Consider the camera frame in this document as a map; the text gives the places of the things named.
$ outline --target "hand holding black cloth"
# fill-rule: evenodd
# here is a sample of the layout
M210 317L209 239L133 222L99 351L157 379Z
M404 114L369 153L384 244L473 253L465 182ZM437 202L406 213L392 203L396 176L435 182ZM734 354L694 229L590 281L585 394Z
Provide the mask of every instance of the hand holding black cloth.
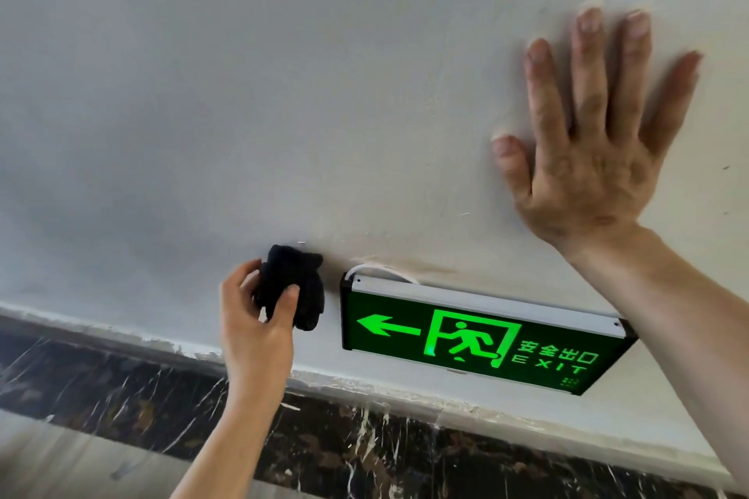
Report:
M265 308L270 320L283 291L296 284L299 286L299 301L294 325L300 330L314 330L325 306L323 281L318 275L318 268L322 264L322 255L303 253L293 247L275 244L268 253L267 261L260 267L255 304L258 308Z

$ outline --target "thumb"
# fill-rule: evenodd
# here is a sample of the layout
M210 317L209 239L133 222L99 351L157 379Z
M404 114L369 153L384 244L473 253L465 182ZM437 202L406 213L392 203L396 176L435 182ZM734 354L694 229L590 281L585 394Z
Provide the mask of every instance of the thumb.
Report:
M294 327L294 315L296 314L296 303L299 301L299 286L292 284L283 291L270 324L274 327L282 327L291 331Z
M492 141L494 163L502 171L505 183L516 202L530 196L530 169L523 144L514 136L505 135Z

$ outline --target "wire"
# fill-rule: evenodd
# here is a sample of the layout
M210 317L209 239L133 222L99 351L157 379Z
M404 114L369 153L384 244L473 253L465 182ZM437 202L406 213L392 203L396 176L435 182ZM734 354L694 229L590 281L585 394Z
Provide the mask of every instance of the wire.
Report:
M396 270L395 268L391 268L385 265L379 265L376 262L365 262L361 265L356 265L353 267L349 272L346 273L346 276L344 277L344 280L349 280L351 277L353 277L357 271L360 271L363 268L373 268L378 271L384 271L387 273L390 273L398 278L402 278L406 282L410 282L411 284L418 284L419 281L413 277L408 276L405 272L400 272Z

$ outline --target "exit sign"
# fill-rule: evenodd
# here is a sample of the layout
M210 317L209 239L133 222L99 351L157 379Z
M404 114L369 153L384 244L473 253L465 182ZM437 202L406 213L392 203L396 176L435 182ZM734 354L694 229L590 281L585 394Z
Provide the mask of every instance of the exit sign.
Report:
M613 316L356 275L341 313L344 349L575 395L637 339Z

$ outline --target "running figure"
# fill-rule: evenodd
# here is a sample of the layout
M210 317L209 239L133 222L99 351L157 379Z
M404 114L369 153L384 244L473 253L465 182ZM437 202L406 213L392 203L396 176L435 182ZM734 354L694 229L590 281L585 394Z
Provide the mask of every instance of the running figure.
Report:
M474 330L465 329L467 327L467 324L465 322L458 322L457 324L455 324L455 327L458 329L458 331L452 334L442 334L442 337L446 340L460 339L461 341L454 348L450 349L451 355L460 353L464 349L470 349L471 354L476 355L478 357L491 357L491 358L497 357L496 353L482 351L481 344L479 343L479 340L481 340L486 345L492 345L493 344L492 336L487 334L485 331L474 331ZM463 357L455 357L454 359L456 361L465 361Z

